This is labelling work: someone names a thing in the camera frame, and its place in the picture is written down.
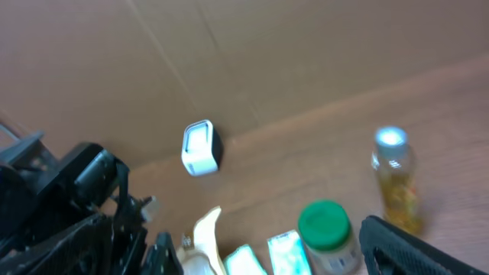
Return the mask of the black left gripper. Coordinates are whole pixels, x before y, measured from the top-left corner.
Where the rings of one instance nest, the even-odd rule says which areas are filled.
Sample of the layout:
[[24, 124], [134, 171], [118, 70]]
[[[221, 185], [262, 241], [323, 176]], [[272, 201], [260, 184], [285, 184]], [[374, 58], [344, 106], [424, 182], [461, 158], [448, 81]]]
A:
[[153, 244], [146, 242], [150, 221], [149, 208], [157, 202], [153, 196], [136, 199], [109, 196], [117, 204], [112, 216], [112, 239], [108, 274], [175, 275], [182, 274], [183, 267], [169, 232], [157, 235]]

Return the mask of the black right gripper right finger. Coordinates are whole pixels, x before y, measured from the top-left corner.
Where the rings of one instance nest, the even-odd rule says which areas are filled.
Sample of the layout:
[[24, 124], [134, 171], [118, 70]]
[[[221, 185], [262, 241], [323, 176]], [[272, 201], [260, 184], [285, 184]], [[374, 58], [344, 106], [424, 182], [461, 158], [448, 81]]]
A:
[[374, 215], [359, 241], [370, 275], [488, 275]]

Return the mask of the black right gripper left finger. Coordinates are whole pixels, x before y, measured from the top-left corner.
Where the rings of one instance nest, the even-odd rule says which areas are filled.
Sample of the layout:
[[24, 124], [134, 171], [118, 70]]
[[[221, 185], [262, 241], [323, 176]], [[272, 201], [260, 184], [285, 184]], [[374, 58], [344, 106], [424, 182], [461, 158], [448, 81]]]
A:
[[94, 214], [27, 251], [2, 259], [1, 273], [68, 274], [87, 260], [89, 274], [108, 274], [113, 237], [113, 218]]

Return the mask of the brown snack bag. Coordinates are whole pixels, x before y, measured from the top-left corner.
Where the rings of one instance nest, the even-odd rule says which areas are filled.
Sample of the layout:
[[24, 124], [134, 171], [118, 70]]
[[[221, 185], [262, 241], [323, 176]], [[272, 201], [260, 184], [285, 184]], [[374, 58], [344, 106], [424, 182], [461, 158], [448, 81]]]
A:
[[215, 227], [221, 212], [220, 206], [209, 210], [195, 223], [190, 233], [183, 235], [176, 256], [184, 275], [227, 274], [215, 236]]

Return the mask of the green lid jar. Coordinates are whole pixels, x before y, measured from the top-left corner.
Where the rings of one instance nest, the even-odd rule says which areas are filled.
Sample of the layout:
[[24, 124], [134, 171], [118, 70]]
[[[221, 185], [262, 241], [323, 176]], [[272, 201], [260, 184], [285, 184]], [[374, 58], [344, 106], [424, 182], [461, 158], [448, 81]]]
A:
[[315, 264], [328, 274], [348, 274], [360, 263], [355, 232], [337, 202], [320, 200], [300, 213], [298, 229]]

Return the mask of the yellow oil bottle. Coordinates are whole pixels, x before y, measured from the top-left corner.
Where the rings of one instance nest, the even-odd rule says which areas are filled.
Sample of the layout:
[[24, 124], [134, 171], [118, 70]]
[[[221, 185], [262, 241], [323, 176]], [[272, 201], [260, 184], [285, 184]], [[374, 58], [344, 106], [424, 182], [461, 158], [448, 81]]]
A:
[[417, 235], [422, 231], [419, 195], [414, 173], [416, 158], [408, 134], [397, 126], [378, 128], [371, 166], [381, 191], [384, 219]]

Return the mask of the tissue pack white green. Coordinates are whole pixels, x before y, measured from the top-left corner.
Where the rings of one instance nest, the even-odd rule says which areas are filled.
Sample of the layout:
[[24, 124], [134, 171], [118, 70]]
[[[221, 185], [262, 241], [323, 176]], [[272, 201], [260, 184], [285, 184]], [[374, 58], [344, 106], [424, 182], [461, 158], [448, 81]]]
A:
[[274, 275], [312, 275], [300, 235], [295, 230], [267, 239]]

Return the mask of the teal snack packet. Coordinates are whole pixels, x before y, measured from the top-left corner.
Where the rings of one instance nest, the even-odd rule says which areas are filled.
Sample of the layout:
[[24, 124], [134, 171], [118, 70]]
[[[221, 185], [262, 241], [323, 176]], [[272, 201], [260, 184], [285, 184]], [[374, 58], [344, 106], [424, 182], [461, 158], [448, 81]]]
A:
[[224, 259], [228, 275], [267, 275], [249, 244], [238, 247]]

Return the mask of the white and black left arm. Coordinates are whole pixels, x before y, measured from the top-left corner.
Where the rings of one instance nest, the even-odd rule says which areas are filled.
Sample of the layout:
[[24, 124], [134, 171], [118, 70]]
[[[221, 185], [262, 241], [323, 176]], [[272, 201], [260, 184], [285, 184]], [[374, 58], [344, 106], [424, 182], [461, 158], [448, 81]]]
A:
[[129, 191], [129, 168], [96, 143], [57, 159], [33, 134], [1, 151], [1, 272], [181, 274], [170, 234], [147, 244], [154, 197]]

